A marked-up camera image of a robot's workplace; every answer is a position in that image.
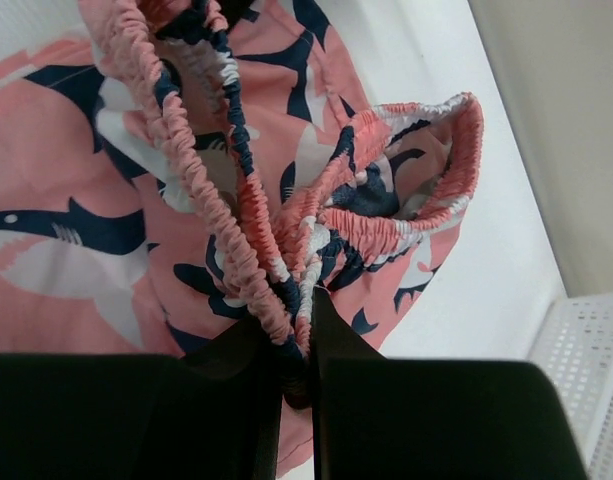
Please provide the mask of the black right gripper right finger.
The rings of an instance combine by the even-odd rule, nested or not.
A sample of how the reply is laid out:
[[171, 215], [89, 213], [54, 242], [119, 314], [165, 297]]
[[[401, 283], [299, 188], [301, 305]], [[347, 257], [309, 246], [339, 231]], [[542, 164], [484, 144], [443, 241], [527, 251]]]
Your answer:
[[554, 385], [535, 364], [388, 359], [315, 294], [318, 479], [583, 479]]

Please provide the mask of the pink shark print shorts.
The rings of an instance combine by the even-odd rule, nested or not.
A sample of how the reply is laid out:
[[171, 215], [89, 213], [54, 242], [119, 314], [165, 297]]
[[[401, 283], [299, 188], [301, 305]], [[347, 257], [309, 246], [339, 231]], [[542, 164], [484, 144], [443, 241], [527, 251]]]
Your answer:
[[313, 1], [83, 1], [0, 60], [0, 352], [181, 356], [249, 314], [289, 379], [314, 289], [379, 346], [455, 245], [476, 97], [370, 106]]

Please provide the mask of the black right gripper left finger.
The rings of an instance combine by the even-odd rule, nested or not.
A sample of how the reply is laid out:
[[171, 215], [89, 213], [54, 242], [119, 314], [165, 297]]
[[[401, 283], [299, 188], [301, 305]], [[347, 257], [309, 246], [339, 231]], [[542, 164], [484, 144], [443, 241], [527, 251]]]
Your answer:
[[0, 479], [271, 479], [305, 377], [253, 319], [181, 358], [0, 353]]

